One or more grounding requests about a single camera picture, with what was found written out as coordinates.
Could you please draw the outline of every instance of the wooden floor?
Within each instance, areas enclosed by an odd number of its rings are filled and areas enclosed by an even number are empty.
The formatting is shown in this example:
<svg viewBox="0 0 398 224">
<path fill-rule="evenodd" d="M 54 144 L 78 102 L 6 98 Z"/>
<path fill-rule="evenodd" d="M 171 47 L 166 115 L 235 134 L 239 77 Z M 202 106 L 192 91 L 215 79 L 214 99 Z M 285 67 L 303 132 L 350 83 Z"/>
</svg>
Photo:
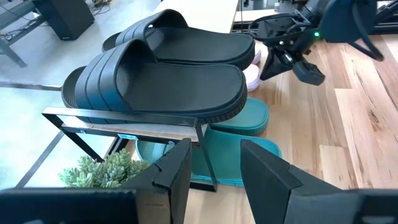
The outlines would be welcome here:
<svg viewBox="0 0 398 224">
<path fill-rule="evenodd" d="M 342 189 L 398 188 L 398 35 L 372 40 L 384 62 L 319 42 L 307 59 L 326 75 L 322 85 L 286 72 L 250 93 L 270 108 L 261 137 L 277 143 L 286 161 Z M 254 220 L 244 189 L 221 185 L 216 194 L 190 191 L 185 222 Z"/>
</svg>

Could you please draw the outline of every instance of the robotic arm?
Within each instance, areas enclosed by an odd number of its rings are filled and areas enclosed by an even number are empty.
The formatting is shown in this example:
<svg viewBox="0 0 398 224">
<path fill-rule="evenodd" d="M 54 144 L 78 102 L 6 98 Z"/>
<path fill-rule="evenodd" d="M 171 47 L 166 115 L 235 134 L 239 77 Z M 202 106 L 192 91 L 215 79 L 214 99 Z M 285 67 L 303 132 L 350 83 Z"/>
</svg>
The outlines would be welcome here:
<svg viewBox="0 0 398 224">
<path fill-rule="evenodd" d="M 262 41 L 269 51 L 261 80 L 293 70 L 302 82 L 323 83 L 325 75 L 303 57 L 311 53 L 311 45 L 321 38 L 330 43 L 349 43 L 374 60 L 383 61 L 384 56 L 368 37 L 376 21 L 376 12 L 376 0 L 309 0 L 290 14 L 256 19 L 249 30 L 253 24 L 258 24 L 258 32 L 250 31 L 250 34 Z M 362 39 L 368 49 L 357 44 L 358 39 Z"/>
</svg>

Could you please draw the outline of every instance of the black slipper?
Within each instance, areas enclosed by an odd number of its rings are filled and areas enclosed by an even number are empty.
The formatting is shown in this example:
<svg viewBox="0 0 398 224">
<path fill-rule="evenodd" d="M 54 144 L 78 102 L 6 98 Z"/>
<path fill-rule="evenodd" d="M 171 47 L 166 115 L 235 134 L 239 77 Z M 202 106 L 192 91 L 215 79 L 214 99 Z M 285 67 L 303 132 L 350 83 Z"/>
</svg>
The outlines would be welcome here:
<svg viewBox="0 0 398 224">
<path fill-rule="evenodd" d="M 237 67 L 159 63 L 140 40 L 95 57 L 73 71 L 62 87 L 63 102 L 70 108 L 188 116 L 207 123 L 236 116 L 246 97 L 246 81 Z"/>
<path fill-rule="evenodd" d="M 184 65 L 235 65 L 241 70 L 253 61 L 254 40 L 246 34 L 222 34 L 188 27 L 172 9 L 136 22 L 105 40 L 103 51 L 132 39 L 144 41 L 160 62 Z"/>
</svg>

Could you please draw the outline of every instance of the black speaker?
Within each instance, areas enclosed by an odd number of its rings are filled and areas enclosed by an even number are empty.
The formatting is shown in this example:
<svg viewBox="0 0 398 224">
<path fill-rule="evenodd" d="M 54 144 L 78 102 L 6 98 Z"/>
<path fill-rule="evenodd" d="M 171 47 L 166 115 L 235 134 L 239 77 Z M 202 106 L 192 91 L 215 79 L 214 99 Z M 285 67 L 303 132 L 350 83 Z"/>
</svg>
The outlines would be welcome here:
<svg viewBox="0 0 398 224">
<path fill-rule="evenodd" d="M 94 16 L 84 0 L 32 2 L 61 40 L 77 39 L 94 22 Z"/>
</svg>

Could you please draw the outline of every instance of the succulent plant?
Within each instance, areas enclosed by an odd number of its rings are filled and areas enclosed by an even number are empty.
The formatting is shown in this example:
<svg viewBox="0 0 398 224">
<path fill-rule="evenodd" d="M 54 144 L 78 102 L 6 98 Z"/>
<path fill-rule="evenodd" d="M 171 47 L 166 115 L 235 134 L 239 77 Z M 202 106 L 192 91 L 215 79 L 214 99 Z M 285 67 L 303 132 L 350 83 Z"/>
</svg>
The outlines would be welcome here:
<svg viewBox="0 0 398 224">
<path fill-rule="evenodd" d="M 64 169 L 60 179 L 67 187 L 119 187 L 149 167 L 147 161 L 131 160 L 131 153 L 122 149 L 97 162 L 90 156 L 82 156 L 79 168 Z"/>
</svg>

